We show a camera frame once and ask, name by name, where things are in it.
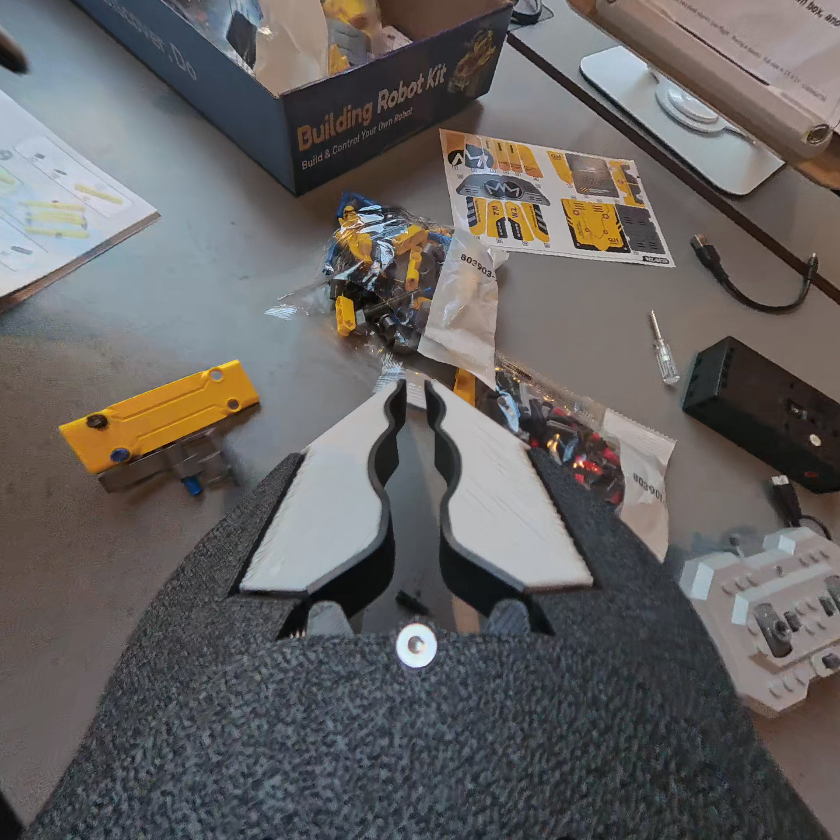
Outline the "grey desk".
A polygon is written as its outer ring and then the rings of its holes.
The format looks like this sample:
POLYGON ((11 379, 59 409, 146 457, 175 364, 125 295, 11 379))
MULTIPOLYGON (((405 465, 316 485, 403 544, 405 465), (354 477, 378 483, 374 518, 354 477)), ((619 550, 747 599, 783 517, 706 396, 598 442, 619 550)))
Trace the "grey desk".
MULTIPOLYGON (((266 315, 311 283, 344 190, 452 221, 438 130, 296 198, 69 2, 2 2, 28 53, 2 89, 161 219, 2 314, 2 791, 23 824, 49 798, 154 594, 196 542, 287 454, 371 394, 360 354, 324 321, 266 315), (59 425, 240 360, 261 404, 226 431, 233 484, 191 498, 164 476, 110 495, 59 425)), ((497 347, 551 382, 677 442, 671 548, 778 527, 771 472, 681 411, 659 378, 648 311, 679 368, 731 335, 838 399, 838 305, 814 290, 789 316, 751 312, 699 265, 708 236, 764 301, 796 270, 693 193, 510 45, 481 101, 447 121, 502 139, 633 159, 673 269, 515 254, 500 273, 497 347)))

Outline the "bag of black red pins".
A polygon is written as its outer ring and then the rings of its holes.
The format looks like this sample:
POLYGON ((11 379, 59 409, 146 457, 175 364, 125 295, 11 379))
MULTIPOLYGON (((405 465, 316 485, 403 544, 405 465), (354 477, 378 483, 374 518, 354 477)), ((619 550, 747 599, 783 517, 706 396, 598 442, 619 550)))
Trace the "bag of black red pins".
POLYGON ((665 560, 665 477, 674 439, 504 358, 497 359, 491 385, 458 368, 454 390, 524 444, 546 452, 665 560))

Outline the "yellow grey sticker sheet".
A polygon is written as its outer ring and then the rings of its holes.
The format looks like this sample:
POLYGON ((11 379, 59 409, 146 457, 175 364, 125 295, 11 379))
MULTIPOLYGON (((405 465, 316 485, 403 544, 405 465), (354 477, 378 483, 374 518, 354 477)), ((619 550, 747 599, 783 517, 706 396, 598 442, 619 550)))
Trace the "yellow grey sticker sheet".
POLYGON ((455 226, 508 252, 673 267, 634 161, 441 129, 455 226))

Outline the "yellow grey brick assembly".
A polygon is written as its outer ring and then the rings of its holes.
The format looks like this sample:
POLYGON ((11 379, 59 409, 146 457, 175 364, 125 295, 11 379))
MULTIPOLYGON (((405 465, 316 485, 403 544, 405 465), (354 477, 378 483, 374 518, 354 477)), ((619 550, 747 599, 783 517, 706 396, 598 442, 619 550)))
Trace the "yellow grey brick assembly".
POLYGON ((234 475, 219 424, 258 404, 255 386, 233 360, 91 412, 59 432, 108 493, 168 474, 197 497, 234 475))

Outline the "blue robot kit box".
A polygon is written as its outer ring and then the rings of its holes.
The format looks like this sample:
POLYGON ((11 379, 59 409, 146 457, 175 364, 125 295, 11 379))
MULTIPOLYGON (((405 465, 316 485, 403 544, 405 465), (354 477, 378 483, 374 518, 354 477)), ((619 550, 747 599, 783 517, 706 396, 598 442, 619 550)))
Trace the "blue robot kit box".
POLYGON ((276 96, 177 2, 75 2, 295 196, 487 93, 511 2, 378 2, 408 45, 276 96))

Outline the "wooden display board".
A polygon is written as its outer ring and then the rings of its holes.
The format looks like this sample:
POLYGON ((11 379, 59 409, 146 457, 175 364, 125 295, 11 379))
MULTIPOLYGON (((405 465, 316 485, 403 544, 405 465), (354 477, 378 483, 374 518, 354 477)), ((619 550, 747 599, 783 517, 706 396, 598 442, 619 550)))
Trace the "wooden display board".
POLYGON ((682 28, 654 2, 568 5, 810 181, 837 191, 838 130, 682 28))

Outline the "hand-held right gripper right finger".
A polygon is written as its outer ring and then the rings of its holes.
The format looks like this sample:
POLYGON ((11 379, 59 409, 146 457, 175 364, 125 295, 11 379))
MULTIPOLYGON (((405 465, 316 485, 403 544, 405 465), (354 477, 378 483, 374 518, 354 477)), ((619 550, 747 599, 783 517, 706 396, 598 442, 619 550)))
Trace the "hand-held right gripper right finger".
POLYGON ((529 448, 446 386, 427 381, 424 393, 446 483, 439 564, 449 590, 481 615, 504 600, 537 615, 537 596, 591 589, 592 573, 529 448))

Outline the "black battery box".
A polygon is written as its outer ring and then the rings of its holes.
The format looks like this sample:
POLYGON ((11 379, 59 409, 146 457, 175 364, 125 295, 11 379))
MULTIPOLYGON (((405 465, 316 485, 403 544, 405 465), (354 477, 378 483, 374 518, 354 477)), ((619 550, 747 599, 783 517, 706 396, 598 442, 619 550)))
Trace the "black battery box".
POLYGON ((696 355, 682 408, 809 491, 839 491, 838 403, 737 339, 696 355))

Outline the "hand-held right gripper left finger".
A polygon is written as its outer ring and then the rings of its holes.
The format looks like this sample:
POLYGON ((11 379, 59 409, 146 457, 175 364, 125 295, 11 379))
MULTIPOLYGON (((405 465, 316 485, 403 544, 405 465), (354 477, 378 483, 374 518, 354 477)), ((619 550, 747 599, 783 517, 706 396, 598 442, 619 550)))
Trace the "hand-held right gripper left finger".
POLYGON ((249 555, 240 593, 333 601, 356 615, 388 588, 396 550, 385 485, 405 419, 399 379, 306 447, 249 555))

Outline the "bag of yellow bricks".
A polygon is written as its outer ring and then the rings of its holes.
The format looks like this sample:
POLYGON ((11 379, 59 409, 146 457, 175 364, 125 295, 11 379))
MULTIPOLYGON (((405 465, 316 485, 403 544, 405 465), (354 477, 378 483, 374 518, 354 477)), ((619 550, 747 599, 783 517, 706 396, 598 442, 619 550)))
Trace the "bag of yellow bricks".
POLYGON ((507 259, 460 227, 344 192, 320 277, 267 314, 330 317, 341 338, 370 338, 488 381, 496 364, 497 273, 507 259))

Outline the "heap of clear part bags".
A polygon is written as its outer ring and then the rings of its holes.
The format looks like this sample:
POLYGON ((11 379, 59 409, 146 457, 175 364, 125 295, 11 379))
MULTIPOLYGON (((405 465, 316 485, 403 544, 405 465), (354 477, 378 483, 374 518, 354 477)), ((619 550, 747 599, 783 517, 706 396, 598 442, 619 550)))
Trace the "heap of clear part bags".
POLYGON ((221 2, 221 49, 274 96, 409 46, 376 1, 221 2))

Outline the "grey hub brick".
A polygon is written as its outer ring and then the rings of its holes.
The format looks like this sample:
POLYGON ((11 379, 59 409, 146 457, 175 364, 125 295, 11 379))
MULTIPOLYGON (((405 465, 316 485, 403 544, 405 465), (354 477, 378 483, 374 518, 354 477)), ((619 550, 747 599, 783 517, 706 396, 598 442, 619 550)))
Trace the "grey hub brick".
POLYGON ((802 704, 839 674, 839 548, 786 528, 748 557, 719 551, 685 562, 679 586, 727 667, 740 700, 766 718, 802 704))

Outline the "instruction booklet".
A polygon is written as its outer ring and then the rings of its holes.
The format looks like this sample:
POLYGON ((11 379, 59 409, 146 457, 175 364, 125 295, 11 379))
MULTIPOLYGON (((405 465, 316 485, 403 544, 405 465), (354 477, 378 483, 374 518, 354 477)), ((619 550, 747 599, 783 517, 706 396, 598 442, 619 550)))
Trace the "instruction booklet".
POLYGON ((159 217, 1 93, 2 312, 159 217))

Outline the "small clear-handled screwdriver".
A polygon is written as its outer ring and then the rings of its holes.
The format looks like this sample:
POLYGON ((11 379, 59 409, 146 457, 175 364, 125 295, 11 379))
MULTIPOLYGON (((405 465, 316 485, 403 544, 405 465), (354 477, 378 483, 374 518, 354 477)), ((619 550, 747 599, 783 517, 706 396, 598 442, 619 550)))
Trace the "small clear-handled screwdriver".
POLYGON ((675 386, 679 383, 680 375, 674 356, 661 332, 654 310, 649 312, 648 318, 654 336, 654 352, 660 377, 667 386, 675 386))

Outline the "printed instruction sheet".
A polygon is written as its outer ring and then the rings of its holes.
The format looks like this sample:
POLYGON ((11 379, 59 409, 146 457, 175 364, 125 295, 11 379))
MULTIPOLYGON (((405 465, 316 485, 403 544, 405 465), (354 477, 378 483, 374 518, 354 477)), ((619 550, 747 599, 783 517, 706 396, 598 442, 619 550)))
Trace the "printed instruction sheet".
POLYGON ((838 130, 838 1, 657 1, 682 28, 838 130))

